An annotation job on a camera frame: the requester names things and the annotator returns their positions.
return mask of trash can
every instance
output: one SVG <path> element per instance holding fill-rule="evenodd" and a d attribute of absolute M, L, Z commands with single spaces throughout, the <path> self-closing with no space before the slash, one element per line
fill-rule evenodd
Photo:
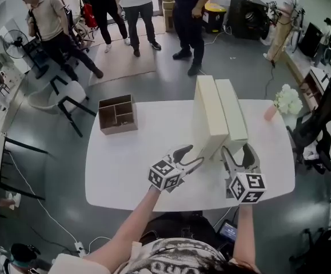
<path fill-rule="evenodd" d="M 202 24 L 207 33 L 219 33 L 226 9 L 216 3 L 206 3 Z"/>

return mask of red bag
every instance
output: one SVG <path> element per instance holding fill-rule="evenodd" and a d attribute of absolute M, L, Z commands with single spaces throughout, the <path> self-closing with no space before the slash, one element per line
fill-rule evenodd
<path fill-rule="evenodd" d="M 98 24 L 95 21 L 94 15 L 93 15 L 93 7 L 90 4 L 84 4 L 83 7 L 83 14 L 84 14 L 84 18 L 85 18 L 85 24 L 90 27 L 90 28 L 94 28 L 97 27 Z"/>

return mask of white chair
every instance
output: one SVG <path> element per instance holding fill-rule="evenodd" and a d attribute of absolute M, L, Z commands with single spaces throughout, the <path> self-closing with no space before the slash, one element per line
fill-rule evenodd
<path fill-rule="evenodd" d="M 64 84 L 64 87 L 60 92 L 55 85 L 55 80 Z M 78 82 L 71 81 L 67 83 L 57 75 L 45 86 L 45 88 L 28 96 L 28 104 L 31 107 L 49 114 L 59 114 L 60 112 L 63 112 L 80 137 L 83 137 L 83 135 L 74 123 L 71 113 L 78 107 L 83 111 L 86 111 L 88 114 L 96 116 L 95 112 L 81 104 L 84 100 L 89 100 L 89 98 L 86 96 L 84 89 Z"/>

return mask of black speaker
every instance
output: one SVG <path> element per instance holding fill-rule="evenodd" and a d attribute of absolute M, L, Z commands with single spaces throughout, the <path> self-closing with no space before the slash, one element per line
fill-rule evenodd
<path fill-rule="evenodd" d="M 306 34 L 298 47 L 304 55 L 312 58 L 315 56 L 320 39 L 320 29 L 314 24 L 310 23 L 308 29 L 306 30 Z"/>
<path fill-rule="evenodd" d="M 227 26 L 236 38 L 258 40 L 269 28 L 268 6 L 261 0 L 231 0 Z"/>

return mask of pink vase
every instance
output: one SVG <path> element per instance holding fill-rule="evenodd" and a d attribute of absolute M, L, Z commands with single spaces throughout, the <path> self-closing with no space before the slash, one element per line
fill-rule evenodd
<path fill-rule="evenodd" d="M 274 104 L 271 105 L 264 113 L 264 119 L 269 122 L 270 120 L 272 120 L 276 112 L 277 112 L 277 107 Z"/>

